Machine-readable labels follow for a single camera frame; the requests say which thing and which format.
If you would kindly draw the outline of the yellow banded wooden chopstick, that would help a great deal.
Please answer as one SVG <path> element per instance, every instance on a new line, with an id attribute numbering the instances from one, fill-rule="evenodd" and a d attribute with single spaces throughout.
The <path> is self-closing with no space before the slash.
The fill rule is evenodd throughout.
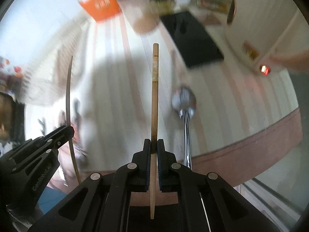
<path id="1" fill-rule="evenodd" d="M 151 151 L 150 151 L 150 219 L 154 219 L 157 181 L 157 137 L 158 137 L 158 87 L 159 87 L 159 44 L 152 50 L 152 94 L 151 94 Z"/>

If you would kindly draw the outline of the blue cabinet door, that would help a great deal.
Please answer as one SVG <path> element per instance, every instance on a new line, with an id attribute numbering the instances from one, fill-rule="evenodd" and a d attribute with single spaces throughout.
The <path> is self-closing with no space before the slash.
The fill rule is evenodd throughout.
<path id="1" fill-rule="evenodd" d="M 39 198 L 38 205 L 43 214 L 46 214 L 65 197 L 65 193 L 47 186 Z"/>

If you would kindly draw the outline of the large steel spoon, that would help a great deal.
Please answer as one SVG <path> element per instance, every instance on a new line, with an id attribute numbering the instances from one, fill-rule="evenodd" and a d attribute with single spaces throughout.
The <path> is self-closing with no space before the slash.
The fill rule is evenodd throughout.
<path id="1" fill-rule="evenodd" d="M 192 169 L 191 142 L 189 120 L 196 111 L 196 97 L 187 86 L 181 86 L 175 90 L 172 96 L 172 107 L 178 113 L 184 126 L 184 159 L 183 163 Z"/>

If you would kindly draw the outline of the striped cat table mat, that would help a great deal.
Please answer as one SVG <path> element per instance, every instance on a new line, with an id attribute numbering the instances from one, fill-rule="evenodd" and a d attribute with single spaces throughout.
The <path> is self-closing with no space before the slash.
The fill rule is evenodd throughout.
<path id="1" fill-rule="evenodd" d="M 138 35 L 124 16 L 96 23 L 85 12 L 55 26 L 31 28 L 33 58 L 27 74 L 26 136 L 34 118 L 47 131 L 65 123 L 65 87 L 71 77 L 71 123 L 76 160 L 68 146 L 60 165 L 68 184 L 76 174 L 110 173 L 141 149 L 151 132 L 152 44 L 159 44 L 158 138 L 177 160 L 184 156 L 183 124 L 172 107 L 179 86 L 195 94 L 190 120 L 193 170 L 215 171 L 233 186 L 257 194 L 274 191 L 297 206 L 306 203 L 302 124 L 294 86 L 286 70 L 265 76 L 247 68 L 227 40 L 233 25 L 207 25 L 224 60 L 188 69 L 163 24 Z"/>

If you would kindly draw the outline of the green banded chopstick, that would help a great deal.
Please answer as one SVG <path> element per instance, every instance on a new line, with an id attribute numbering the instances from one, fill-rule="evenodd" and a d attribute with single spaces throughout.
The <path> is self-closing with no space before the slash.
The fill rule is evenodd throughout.
<path id="1" fill-rule="evenodd" d="M 66 124 L 68 126 L 71 125 L 71 114 L 70 114 L 70 91 L 71 91 L 71 72 L 72 72 L 72 63 L 73 63 L 73 56 L 70 57 L 69 66 L 68 66 L 68 73 L 66 78 L 66 93 L 65 93 L 65 109 L 66 109 Z M 73 147 L 73 140 L 72 138 L 69 140 L 69 149 L 70 149 L 70 156 L 73 164 L 73 169 L 76 175 L 76 179 L 78 184 L 81 183 L 79 169 L 77 167 L 76 156 L 74 153 Z"/>

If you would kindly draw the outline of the black smartphone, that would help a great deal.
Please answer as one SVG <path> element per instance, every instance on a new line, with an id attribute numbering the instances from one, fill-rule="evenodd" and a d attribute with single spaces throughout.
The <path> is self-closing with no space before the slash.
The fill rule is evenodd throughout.
<path id="1" fill-rule="evenodd" d="M 212 37 L 190 12 L 163 15 L 160 19 L 188 69 L 223 61 Z"/>

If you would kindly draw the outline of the beige drink bottle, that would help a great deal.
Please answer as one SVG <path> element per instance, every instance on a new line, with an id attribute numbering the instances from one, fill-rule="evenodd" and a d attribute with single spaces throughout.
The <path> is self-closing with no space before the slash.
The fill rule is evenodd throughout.
<path id="1" fill-rule="evenodd" d="M 152 10 L 149 0 L 117 0 L 117 3 L 137 34 L 149 33 L 159 24 L 159 16 Z"/>

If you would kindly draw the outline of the pink white electric kettle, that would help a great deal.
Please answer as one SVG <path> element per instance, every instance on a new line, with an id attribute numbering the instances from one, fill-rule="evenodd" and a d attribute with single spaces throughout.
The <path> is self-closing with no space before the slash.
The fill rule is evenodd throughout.
<path id="1" fill-rule="evenodd" d="M 235 55 L 260 74 L 274 65 L 271 55 L 308 50 L 308 22 L 295 0 L 232 0 L 225 34 Z"/>

